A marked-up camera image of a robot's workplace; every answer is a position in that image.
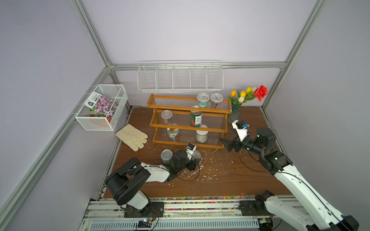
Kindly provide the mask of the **silver green tin can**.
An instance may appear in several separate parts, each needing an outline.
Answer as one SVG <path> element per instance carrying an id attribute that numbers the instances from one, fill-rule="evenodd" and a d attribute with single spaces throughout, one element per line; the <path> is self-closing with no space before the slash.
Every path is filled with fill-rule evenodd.
<path id="1" fill-rule="evenodd" d="M 170 149 L 165 149 L 161 152 L 161 160 L 164 164 L 170 163 L 173 157 L 173 152 Z"/>

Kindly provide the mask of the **purple seed plastic jar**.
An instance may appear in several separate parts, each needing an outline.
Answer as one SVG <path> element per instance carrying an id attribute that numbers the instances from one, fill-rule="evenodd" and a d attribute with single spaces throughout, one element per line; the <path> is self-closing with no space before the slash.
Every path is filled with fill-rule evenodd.
<path id="1" fill-rule="evenodd" d="M 193 158 L 195 161 L 197 161 L 198 163 L 201 161 L 201 154 L 199 151 L 195 150 L 192 154 Z"/>

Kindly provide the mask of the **green seed plastic jar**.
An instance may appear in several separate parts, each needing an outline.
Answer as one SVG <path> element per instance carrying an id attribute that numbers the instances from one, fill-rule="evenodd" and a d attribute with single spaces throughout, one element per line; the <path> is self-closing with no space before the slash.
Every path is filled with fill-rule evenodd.
<path id="1" fill-rule="evenodd" d="M 207 108 L 210 96 L 207 93 L 199 93 L 197 95 L 197 101 L 199 108 Z"/>

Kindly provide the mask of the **white tin can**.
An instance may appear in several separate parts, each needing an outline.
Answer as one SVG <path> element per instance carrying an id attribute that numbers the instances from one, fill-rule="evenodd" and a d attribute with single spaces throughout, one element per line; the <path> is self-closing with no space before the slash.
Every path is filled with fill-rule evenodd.
<path id="1" fill-rule="evenodd" d="M 199 143 L 205 143 L 208 140 L 208 131 L 196 131 L 196 140 Z"/>

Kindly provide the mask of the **green red tomato can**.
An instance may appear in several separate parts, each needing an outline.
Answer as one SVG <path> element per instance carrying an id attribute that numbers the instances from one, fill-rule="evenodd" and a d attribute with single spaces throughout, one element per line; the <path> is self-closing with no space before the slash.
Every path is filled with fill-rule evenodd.
<path id="1" fill-rule="evenodd" d="M 190 125 L 199 128 L 202 125 L 202 112 L 190 111 Z"/>

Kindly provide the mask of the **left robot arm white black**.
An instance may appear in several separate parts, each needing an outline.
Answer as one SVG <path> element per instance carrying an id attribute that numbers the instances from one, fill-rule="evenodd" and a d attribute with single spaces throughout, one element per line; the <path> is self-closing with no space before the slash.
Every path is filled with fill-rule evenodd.
<path id="1" fill-rule="evenodd" d="M 148 182 L 168 183 L 176 179 L 185 169 L 199 168 L 201 155 L 198 151 L 178 150 L 162 165 L 149 165 L 133 157 L 110 174 L 105 185 L 119 206 L 126 205 L 140 212 L 149 210 L 150 199 L 141 191 Z"/>

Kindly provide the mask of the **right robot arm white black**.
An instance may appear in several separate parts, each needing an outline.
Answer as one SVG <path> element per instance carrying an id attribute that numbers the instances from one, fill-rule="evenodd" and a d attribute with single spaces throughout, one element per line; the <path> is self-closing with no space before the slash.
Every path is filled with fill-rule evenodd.
<path id="1" fill-rule="evenodd" d="M 299 231 L 357 231 L 358 221 L 343 215 L 327 202 L 300 174 L 292 161 L 276 149 L 276 136 L 269 128 L 258 128 L 255 139 L 249 137 L 245 127 L 235 125 L 237 137 L 220 139 L 229 151 L 243 149 L 259 157 L 259 163 L 294 195 L 306 210 L 305 213 L 286 204 L 271 192 L 257 195 L 255 200 L 268 213 L 280 217 Z"/>

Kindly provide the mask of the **tomato lid round tin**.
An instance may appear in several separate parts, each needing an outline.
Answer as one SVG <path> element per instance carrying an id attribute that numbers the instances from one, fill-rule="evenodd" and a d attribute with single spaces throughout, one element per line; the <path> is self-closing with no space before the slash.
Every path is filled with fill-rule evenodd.
<path id="1" fill-rule="evenodd" d="M 167 134 L 171 141 L 177 141 L 179 138 L 179 129 L 178 128 L 167 128 Z"/>

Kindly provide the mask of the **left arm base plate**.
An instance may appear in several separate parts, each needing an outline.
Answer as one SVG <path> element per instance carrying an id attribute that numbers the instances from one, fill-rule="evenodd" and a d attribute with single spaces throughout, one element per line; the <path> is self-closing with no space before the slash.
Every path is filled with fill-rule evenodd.
<path id="1" fill-rule="evenodd" d="M 161 218 L 164 213 L 164 202 L 149 202 L 143 209 L 127 205 L 125 218 Z"/>

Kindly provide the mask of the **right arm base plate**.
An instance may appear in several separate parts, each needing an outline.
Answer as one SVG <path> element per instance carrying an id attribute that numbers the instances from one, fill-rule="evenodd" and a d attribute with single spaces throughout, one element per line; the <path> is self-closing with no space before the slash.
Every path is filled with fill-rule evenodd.
<path id="1" fill-rule="evenodd" d="M 265 202 L 261 200 L 243 200 L 240 201 L 238 209 L 242 216 L 271 216 L 268 212 Z"/>

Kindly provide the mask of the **red seed plastic jar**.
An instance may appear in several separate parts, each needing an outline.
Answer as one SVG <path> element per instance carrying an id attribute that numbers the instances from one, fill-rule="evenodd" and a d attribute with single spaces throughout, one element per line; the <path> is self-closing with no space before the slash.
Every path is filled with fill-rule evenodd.
<path id="1" fill-rule="evenodd" d="M 172 114 L 172 111 L 170 111 L 170 110 L 164 110 L 161 113 L 161 118 L 163 119 L 163 122 L 165 124 L 171 124 L 172 123 L 172 117 L 173 117 L 173 114 Z"/>

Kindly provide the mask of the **dark seed plastic jar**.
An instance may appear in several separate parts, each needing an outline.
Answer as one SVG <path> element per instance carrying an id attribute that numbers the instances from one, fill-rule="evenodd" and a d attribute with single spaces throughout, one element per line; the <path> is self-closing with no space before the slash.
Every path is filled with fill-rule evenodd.
<path id="1" fill-rule="evenodd" d="M 221 103 L 223 102 L 223 96 L 219 93 L 214 93 L 210 97 L 212 107 L 217 109 L 220 107 Z"/>

